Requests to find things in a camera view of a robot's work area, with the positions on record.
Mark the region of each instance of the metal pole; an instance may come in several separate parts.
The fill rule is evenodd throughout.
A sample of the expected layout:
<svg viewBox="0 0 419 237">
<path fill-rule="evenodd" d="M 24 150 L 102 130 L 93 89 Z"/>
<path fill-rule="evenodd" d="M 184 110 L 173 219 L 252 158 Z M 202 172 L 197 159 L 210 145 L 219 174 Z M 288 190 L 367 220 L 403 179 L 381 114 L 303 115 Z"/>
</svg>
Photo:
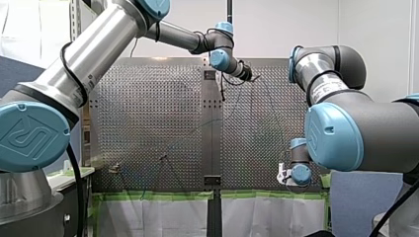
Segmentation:
<svg viewBox="0 0 419 237">
<path fill-rule="evenodd" d="M 227 22 L 233 24 L 233 0 L 227 0 Z"/>
</svg>

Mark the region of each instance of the perforated metal panel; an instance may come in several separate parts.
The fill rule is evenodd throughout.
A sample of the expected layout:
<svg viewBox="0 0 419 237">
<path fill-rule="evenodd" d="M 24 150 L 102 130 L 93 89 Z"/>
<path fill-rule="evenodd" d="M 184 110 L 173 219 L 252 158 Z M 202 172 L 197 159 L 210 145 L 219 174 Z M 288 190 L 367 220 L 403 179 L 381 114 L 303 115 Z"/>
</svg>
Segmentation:
<svg viewBox="0 0 419 237">
<path fill-rule="evenodd" d="M 290 164 L 290 140 L 303 137 L 305 95 L 288 81 L 286 59 L 249 59 L 254 83 L 226 89 L 221 175 L 224 189 L 272 189 L 278 163 Z M 319 170 L 313 167 L 318 186 Z"/>
<path fill-rule="evenodd" d="M 223 189 L 279 188 L 278 163 L 303 136 L 305 96 L 288 82 L 286 59 L 247 61 L 261 78 L 227 86 L 209 113 L 219 93 L 201 58 L 119 60 L 91 95 L 94 190 L 202 190 L 209 172 L 220 172 Z"/>
<path fill-rule="evenodd" d="M 202 64 L 124 58 L 104 76 L 92 100 L 97 191 L 202 188 Z"/>
</svg>

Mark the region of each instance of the blue joint cap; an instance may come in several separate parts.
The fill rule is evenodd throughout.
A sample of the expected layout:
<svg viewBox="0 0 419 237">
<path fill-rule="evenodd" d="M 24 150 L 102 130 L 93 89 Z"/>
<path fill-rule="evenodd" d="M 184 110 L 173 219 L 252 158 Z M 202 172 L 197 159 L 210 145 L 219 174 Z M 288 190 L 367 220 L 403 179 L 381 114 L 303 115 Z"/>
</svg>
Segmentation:
<svg viewBox="0 0 419 237">
<path fill-rule="evenodd" d="M 57 160 L 70 141 L 67 119 L 42 103 L 0 106 L 0 170 L 21 173 Z"/>
<path fill-rule="evenodd" d="M 136 0 L 151 17 L 162 20 L 169 14 L 170 0 Z"/>
<path fill-rule="evenodd" d="M 294 71 L 295 71 L 295 56 L 300 49 L 301 49 L 300 46 L 294 47 L 293 51 L 291 52 L 291 55 L 290 55 L 290 60 L 289 60 L 289 81 L 290 81 L 290 83 L 296 83 L 295 78 L 293 76 Z"/>
<path fill-rule="evenodd" d="M 307 143 L 305 138 L 294 138 L 291 140 L 291 149 L 305 145 Z"/>
<path fill-rule="evenodd" d="M 406 97 L 406 99 L 411 99 L 411 100 L 416 100 L 416 101 L 419 101 L 419 93 L 413 93 L 413 94 L 411 94 L 411 95 L 408 95 L 408 96 Z"/>
<path fill-rule="evenodd" d="M 311 181 L 311 170 L 306 165 L 297 164 L 292 169 L 291 177 L 299 186 L 306 186 Z"/>
<path fill-rule="evenodd" d="M 230 64 L 230 56 L 222 49 L 210 53 L 210 65 L 218 71 L 225 71 Z"/>
<path fill-rule="evenodd" d="M 229 23 L 229 22 L 220 22 L 220 23 L 217 23 L 215 25 L 215 28 L 217 30 L 228 32 L 228 33 L 230 33 L 232 35 L 233 35 L 233 32 L 234 32 L 233 25 L 231 25 L 231 23 Z"/>
<path fill-rule="evenodd" d="M 331 103 L 308 109 L 304 125 L 307 150 L 318 165 L 338 171 L 357 170 L 364 159 L 364 141 L 352 117 Z"/>
</svg>

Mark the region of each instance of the wire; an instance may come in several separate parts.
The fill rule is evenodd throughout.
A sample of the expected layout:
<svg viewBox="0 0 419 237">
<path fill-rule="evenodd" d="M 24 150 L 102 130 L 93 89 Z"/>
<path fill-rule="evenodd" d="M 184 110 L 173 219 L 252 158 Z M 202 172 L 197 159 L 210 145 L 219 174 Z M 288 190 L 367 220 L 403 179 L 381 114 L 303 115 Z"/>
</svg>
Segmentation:
<svg viewBox="0 0 419 237">
<path fill-rule="evenodd" d="M 136 48 L 136 43 L 138 42 L 138 38 L 137 39 L 135 39 L 135 43 L 133 44 L 133 47 L 132 47 L 132 50 L 131 50 L 131 54 L 129 55 L 129 57 L 132 57 L 132 54 L 133 54 L 133 51 L 135 50 L 135 48 Z"/>
<path fill-rule="evenodd" d="M 394 212 L 401 207 L 419 188 L 419 179 L 413 184 L 412 187 L 404 194 L 382 217 L 376 228 L 371 232 L 370 237 L 377 237 L 379 230 L 385 225 L 388 219 L 394 214 Z"/>
<path fill-rule="evenodd" d="M 221 99 L 224 102 L 225 101 L 225 96 L 224 96 L 224 81 L 223 80 L 224 79 L 222 78 L 222 72 L 221 72 L 221 81 L 220 81 L 221 90 L 219 90 L 219 92 L 221 93 Z"/>
<path fill-rule="evenodd" d="M 224 80 L 225 82 L 227 82 L 228 84 L 230 84 L 231 86 L 241 86 L 246 82 L 246 81 L 241 81 L 240 83 L 232 83 L 232 82 L 228 81 L 227 78 L 225 78 L 223 72 L 221 72 L 221 79 Z"/>
<path fill-rule="evenodd" d="M 76 189 L 77 189 L 77 206 L 78 206 L 78 222 L 77 222 L 77 237 L 83 236 L 84 228 L 84 195 L 83 195 L 83 181 L 81 179 L 80 169 L 77 163 L 76 156 L 74 155 L 73 148 L 71 144 L 67 146 L 67 154 L 70 159 L 71 166 L 74 171 L 74 178 L 76 180 Z"/>
<path fill-rule="evenodd" d="M 84 87 L 83 83 L 81 83 L 81 81 L 77 78 L 77 76 L 74 74 L 74 72 L 68 67 L 68 63 L 65 60 L 65 51 L 67 50 L 67 48 L 71 45 L 71 42 L 66 43 L 62 48 L 61 51 L 59 53 L 59 57 L 61 58 L 61 62 L 62 62 L 62 66 L 64 67 L 64 71 L 65 73 L 71 77 L 71 79 L 73 79 L 73 81 L 77 84 L 77 86 L 79 87 L 80 90 L 80 94 L 82 97 L 82 102 L 79 108 L 83 107 L 84 105 L 86 105 L 87 100 L 88 100 L 88 95 L 87 95 L 87 91 L 86 88 Z"/>
<path fill-rule="evenodd" d="M 203 44 L 204 44 L 204 48 L 206 49 L 206 51 L 209 53 L 209 61 L 210 61 L 210 45 L 209 45 L 209 41 L 208 41 L 208 39 L 207 39 L 207 36 L 204 34 L 204 33 L 202 33 L 202 32 L 200 32 L 200 31 L 196 31 L 196 32 L 194 32 L 194 33 L 196 33 L 196 34 L 199 34 L 199 35 L 201 35 L 202 37 L 203 37 Z M 200 41 L 199 41 L 199 43 L 198 43 L 198 47 L 197 47 L 197 49 L 200 47 L 200 45 L 201 45 L 201 38 L 199 37 L 199 39 L 200 39 Z"/>
<path fill-rule="evenodd" d="M 229 33 L 225 32 L 225 31 L 221 31 L 221 30 L 216 29 L 216 28 L 209 28 L 209 29 L 207 30 L 207 34 L 208 34 L 210 31 L 215 31 L 215 32 L 218 32 L 218 33 L 221 33 L 221 34 L 225 35 L 227 38 L 229 38 L 229 39 L 231 40 L 231 43 L 233 44 L 233 46 L 232 46 L 232 47 L 234 47 L 234 39 L 233 39 L 233 37 L 232 37 Z"/>
</svg>

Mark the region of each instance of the metal bracket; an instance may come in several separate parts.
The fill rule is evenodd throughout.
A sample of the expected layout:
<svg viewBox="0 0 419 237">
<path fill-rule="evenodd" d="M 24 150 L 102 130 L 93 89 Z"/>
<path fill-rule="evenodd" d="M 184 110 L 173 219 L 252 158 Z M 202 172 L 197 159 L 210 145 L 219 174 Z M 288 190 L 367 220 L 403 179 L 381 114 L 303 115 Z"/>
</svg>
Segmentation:
<svg viewBox="0 0 419 237">
<path fill-rule="evenodd" d="M 221 176 L 204 176 L 204 185 L 205 186 L 220 186 L 221 185 Z"/>
</svg>

